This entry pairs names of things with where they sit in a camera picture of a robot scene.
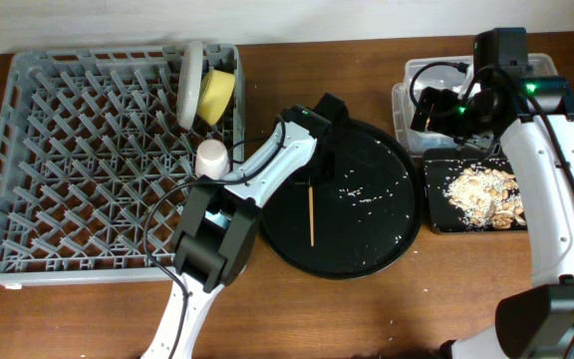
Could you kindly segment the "yellow bowl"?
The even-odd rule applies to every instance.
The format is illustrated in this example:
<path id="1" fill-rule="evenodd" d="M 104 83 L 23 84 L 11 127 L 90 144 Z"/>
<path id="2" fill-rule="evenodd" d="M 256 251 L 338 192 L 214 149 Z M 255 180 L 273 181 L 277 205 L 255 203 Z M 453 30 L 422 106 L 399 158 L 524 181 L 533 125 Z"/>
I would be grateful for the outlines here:
<path id="1" fill-rule="evenodd" d="M 197 114 L 213 126 L 222 117 L 235 88 L 235 76 L 211 69 L 201 80 Z"/>

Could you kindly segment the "pink plastic cup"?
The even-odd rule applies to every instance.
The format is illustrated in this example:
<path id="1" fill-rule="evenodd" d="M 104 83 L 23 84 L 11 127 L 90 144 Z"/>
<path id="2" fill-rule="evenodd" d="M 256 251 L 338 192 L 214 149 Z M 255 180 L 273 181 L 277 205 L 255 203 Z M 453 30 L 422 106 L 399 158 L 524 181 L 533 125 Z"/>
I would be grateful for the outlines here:
<path id="1" fill-rule="evenodd" d="M 219 180 L 225 176 L 229 172 L 229 156 L 224 143 L 215 139 L 203 141 L 196 150 L 194 171 L 198 178 Z"/>

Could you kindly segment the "grey round plate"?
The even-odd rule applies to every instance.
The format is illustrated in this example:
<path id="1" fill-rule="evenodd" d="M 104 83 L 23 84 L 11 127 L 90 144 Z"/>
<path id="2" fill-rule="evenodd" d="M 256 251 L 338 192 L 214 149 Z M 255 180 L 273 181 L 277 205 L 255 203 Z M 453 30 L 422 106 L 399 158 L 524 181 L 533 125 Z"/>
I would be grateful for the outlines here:
<path id="1" fill-rule="evenodd" d="M 198 107 L 202 75 L 203 43 L 191 41 L 185 48 L 179 72 L 176 119 L 185 130 L 190 130 Z"/>

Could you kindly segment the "wooden chopstick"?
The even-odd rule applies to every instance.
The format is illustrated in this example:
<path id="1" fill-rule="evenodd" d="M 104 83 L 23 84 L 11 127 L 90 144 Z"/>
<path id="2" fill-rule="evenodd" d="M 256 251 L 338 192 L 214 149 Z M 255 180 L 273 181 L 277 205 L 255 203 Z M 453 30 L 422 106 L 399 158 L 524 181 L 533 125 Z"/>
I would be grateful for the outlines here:
<path id="1" fill-rule="evenodd" d="M 309 212 L 309 234 L 310 245 L 315 245 L 315 212 L 314 212 L 314 189 L 311 185 L 308 186 L 308 212 Z"/>

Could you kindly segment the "food scraps and rice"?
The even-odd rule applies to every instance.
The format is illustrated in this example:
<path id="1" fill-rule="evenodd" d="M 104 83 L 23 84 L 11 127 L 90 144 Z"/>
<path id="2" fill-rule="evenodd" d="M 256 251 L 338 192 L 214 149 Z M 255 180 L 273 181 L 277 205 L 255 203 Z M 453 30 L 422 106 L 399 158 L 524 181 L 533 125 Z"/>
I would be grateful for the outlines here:
<path id="1" fill-rule="evenodd" d="M 515 175 L 485 167 L 468 167 L 442 191 L 459 211 L 466 229 L 509 230 L 525 227 L 524 205 Z"/>

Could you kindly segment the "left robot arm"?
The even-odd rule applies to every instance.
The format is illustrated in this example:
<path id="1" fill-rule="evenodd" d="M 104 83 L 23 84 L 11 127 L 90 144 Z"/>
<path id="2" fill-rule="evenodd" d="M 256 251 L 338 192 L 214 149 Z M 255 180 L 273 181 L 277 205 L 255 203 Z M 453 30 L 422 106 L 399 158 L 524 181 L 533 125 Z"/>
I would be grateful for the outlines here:
<path id="1" fill-rule="evenodd" d="M 273 133 L 238 169 L 203 176 L 162 196 L 187 193 L 172 233 L 173 260 L 145 255 L 172 281 L 171 293 L 146 358 L 188 358 L 215 297 L 243 271 L 259 231 L 263 206 L 286 181 L 313 185 L 333 177 L 333 133 L 349 121 L 345 103 L 325 94 L 309 109 L 278 115 Z"/>

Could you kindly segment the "blue plastic cup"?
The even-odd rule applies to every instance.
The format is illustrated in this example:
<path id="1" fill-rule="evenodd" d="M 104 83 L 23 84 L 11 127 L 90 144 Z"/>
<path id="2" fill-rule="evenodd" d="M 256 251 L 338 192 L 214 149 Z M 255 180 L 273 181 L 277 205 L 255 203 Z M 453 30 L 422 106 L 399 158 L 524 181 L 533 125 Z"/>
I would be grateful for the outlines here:
<path id="1" fill-rule="evenodd" d="M 221 211 L 219 212 L 207 211 L 205 213 L 205 218 L 221 227 L 227 227 L 231 222 L 231 219 L 226 214 L 223 214 Z"/>

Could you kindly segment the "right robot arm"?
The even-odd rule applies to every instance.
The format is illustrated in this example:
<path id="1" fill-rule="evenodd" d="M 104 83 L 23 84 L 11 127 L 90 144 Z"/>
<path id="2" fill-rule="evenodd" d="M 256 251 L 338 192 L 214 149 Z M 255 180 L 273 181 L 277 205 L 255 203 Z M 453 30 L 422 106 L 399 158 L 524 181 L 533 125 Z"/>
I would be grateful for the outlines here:
<path id="1" fill-rule="evenodd" d="M 522 28 L 478 34 L 459 92 L 411 91 L 415 131 L 503 151 L 525 207 L 529 290 L 501 300 L 491 326 L 440 346 L 444 358 L 574 358 L 574 94 L 537 76 Z"/>

